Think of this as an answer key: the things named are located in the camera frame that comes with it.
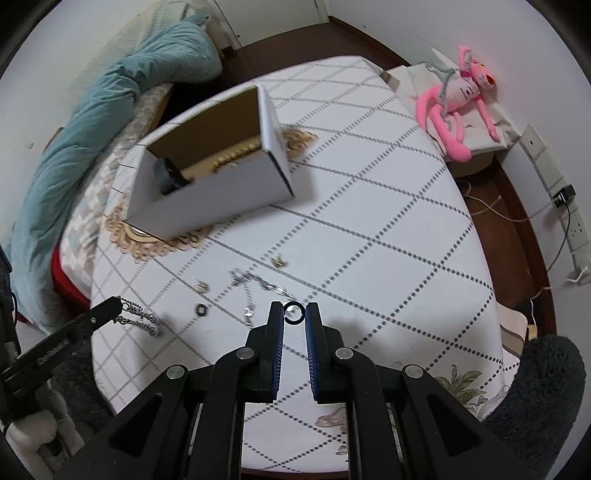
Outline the red blanket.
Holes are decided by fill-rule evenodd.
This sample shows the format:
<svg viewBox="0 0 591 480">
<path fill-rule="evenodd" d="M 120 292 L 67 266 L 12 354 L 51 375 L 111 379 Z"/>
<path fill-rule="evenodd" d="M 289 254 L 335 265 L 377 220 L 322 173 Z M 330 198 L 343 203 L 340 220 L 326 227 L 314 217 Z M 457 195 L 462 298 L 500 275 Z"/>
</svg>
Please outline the red blanket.
<svg viewBox="0 0 591 480">
<path fill-rule="evenodd" d="M 54 290 L 66 305 L 79 310 L 90 309 L 90 299 L 74 285 L 62 269 L 59 257 L 59 245 L 56 245 L 53 249 L 50 271 Z"/>
</svg>

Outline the white cloth covered nightstand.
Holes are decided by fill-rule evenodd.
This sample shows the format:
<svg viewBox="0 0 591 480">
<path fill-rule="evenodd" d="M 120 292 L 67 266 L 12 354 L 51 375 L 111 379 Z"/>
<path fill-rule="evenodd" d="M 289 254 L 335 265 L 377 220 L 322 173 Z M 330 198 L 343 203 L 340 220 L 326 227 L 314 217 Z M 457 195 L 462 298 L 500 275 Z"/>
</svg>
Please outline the white cloth covered nightstand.
<svg viewBox="0 0 591 480">
<path fill-rule="evenodd" d="M 497 102 L 496 74 L 465 45 L 452 61 L 438 50 L 383 79 L 414 115 L 456 178 L 488 168 L 521 133 Z"/>
</svg>

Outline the silver earring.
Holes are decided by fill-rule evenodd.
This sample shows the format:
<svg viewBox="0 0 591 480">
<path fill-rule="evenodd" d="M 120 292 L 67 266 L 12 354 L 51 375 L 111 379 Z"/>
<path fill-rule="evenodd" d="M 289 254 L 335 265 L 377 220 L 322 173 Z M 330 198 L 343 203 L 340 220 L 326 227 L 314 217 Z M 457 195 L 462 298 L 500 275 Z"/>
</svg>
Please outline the silver earring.
<svg viewBox="0 0 591 480">
<path fill-rule="evenodd" d="M 194 289 L 200 294 L 207 294 L 209 292 L 209 285 L 204 281 L 197 281 L 194 285 Z"/>
</svg>

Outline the teal quilted duvet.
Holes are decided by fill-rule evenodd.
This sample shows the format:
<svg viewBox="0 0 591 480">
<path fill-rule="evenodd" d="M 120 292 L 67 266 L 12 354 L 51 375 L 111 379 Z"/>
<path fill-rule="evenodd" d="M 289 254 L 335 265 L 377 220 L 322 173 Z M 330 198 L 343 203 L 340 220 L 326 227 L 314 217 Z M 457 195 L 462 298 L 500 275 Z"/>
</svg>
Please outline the teal quilted duvet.
<svg viewBox="0 0 591 480">
<path fill-rule="evenodd" d="M 163 83 L 207 82 L 221 73 L 208 21 L 202 13 L 188 16 L 111 64 L 43 152 L 14 223 L 8 257 L 18 311 L 44 333 L 66 321 L 53 288 L 51 259 L 83 178 L 131 121 L 136 101 L 147 90 Z"/>
</svg>

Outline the white power strip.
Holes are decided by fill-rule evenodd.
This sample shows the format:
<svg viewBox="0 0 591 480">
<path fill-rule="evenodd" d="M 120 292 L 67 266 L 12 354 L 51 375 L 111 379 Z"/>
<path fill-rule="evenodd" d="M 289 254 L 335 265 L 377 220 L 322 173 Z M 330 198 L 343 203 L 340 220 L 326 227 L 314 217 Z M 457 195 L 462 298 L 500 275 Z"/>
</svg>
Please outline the white power strip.
<svg viewBox="0 0 591 480">
<path fill-rule="evenodd" d="M 583 212 L 578 204 L 576 189 L 531 124 L 525 127 L 520 138 L 520 145 L 533 164 L 551 204 L 558 214 L 564 231 L 562 248 L 568 247 L 576 272 L 570 283 L 589 283 L 590 229 L 587 227 Z"/>
</svg>

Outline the white cardboard box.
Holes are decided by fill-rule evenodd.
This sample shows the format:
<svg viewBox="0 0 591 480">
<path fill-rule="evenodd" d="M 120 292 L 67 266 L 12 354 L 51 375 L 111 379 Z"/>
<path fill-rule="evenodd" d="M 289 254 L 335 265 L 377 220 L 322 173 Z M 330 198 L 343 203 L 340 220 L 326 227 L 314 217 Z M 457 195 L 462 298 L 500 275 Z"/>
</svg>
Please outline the white cardboard box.
<svg viewBox="0 0 591 480">
<path fill-rule="evenodd" d="M 262 84 L 168 122 L 139 152 L 124 220 L 162 241 L 294 198 L 283 128 Z M 158 158 L 170 159 L 190 184 L 162 195 Z"/>
</svg>

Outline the pink panther plush toy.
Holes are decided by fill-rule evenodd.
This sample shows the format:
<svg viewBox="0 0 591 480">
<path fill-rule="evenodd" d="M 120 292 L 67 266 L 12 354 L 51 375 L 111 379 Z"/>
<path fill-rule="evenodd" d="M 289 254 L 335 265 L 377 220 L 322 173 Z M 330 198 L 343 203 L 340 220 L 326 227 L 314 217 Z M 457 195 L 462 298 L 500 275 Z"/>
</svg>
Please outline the pink panther plush toy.
<svg viewBox="0 0 591 480">
<path fill-rule="evenodd" d="M 441 84 L 418 96 L 415 116 L 425 131 L 428 131 L 428 120 L 431 120 L 451 160 L 466 163 L 472 159 L 472 152 L 464 144 L 465 132 L 460 110 L 475 104 L 489 136 L 499 142 L 500 137 L 484 97 L 485 93 L 494 91 L 497 84 L 493 73 L 474 57 L 470 47 L 459 45 L 458 55 L 458 69 L 448 69 Z"/>
</svg>

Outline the black charger plug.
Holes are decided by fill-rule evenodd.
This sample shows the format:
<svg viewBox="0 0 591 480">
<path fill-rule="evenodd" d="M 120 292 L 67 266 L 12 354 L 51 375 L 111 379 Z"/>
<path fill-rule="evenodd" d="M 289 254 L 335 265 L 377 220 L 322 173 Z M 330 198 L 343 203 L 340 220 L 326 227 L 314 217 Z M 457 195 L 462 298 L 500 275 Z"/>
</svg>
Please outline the black charger plug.
<svg viewBox="0 0 591 480">
<path fill-rule="evenodd" d="M 555 208 L 560 208 L 562 206 L 568 206 L 572 200 L 576 196 L 576 190 L 572 184 L 568 184 L 565 187 L 562 187 L 556 194 L 552 197 L 552 203 Z"/>
</svg>

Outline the white patterned tablecloth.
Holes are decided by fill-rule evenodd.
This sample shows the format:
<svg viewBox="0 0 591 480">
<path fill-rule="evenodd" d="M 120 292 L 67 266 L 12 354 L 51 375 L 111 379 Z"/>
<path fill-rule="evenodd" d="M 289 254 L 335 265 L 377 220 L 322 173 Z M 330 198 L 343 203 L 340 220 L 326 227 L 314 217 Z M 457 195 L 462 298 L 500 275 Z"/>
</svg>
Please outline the white patterned tablecloth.
<svg viewBox="0 0 591 480">
<path fill-rule="evenodd" d="M 259 84 L 281 124 L 315 135 L 290 163 L 294 199 L 145 261 L 101 231 L 92 302 L 120 296 L 162 323 L 155 337 L 112 323 L 93 335 L 106 401 L 121 410 L 168 366 L 211 365 L 266 322 L 270 304 L 294 298 L 317 303 L 349 348 L 388 367 L 422 366 L 486 418 L 517 364 L 503 350 L 475 224 L 432 142 L 359 57 L 297 65 Z M 286 268 L 273 267 L 277 255 Z"/>
</svg>

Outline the gold earring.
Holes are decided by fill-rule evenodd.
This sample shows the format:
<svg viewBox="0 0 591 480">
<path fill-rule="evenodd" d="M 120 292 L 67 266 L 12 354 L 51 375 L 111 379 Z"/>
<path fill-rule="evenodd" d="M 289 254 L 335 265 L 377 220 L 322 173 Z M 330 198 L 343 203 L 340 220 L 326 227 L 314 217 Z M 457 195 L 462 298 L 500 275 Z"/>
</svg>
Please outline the gold earring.
<svg viewBox="0 0 591 480">
<path fill-rule="evenodd" d="M 273 267 L 277 268 L 277 269 L 286 268 L 288 266 L 287 261 L 284 261 L 280 255 L 277 255 L 276 257 L 271 258 L 270 262 L 271 262 L 271 264 L 273 264 Z"/>
</svg>

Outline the dark fuzzy cushion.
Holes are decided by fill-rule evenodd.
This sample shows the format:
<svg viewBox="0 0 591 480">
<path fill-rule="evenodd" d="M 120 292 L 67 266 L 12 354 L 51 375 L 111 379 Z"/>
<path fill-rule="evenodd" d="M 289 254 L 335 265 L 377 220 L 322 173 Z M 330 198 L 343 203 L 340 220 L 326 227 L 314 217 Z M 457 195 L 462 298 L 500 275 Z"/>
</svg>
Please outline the dark fuzzy cushion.
<svg viewBox="0 0 591 480">
<path fill-rule="evenodd" d="M 506 397 L 484 425 L 544 479 L 578 416 L 586 370 L 577 346 L 563 336 L 528 342 Z"/>
</svg>

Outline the checkered bed sheet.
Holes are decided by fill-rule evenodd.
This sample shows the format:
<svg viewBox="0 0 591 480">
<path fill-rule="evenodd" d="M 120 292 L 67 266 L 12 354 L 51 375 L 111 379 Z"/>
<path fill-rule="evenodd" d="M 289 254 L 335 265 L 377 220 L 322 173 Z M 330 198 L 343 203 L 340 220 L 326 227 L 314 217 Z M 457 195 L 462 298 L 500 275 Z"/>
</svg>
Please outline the checkered bed sheet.
<svg viewBox="0 0 591 480">
<path fill-rule="evenodd" d="M 127 152 L 153 129 L 172 85 L 164 83 L 142 94 L 131 120 L 96 157 L 85 175 L 59 242 L 62 269 L 88 298 L 103 214 L 117 170 Z"/>
</svg>

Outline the white door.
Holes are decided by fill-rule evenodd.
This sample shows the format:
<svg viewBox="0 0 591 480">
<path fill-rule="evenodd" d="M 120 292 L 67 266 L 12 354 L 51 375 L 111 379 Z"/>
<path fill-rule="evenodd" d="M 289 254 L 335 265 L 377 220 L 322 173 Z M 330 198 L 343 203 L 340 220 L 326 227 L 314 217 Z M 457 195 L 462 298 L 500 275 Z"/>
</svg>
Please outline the white door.
<svg viewBox="0 0 591 480">
<path fill-rule="evenodd" d="M 320 0 L 221 0 L 215 6 L 239 47 L 328 21 Z"/>
</svg>

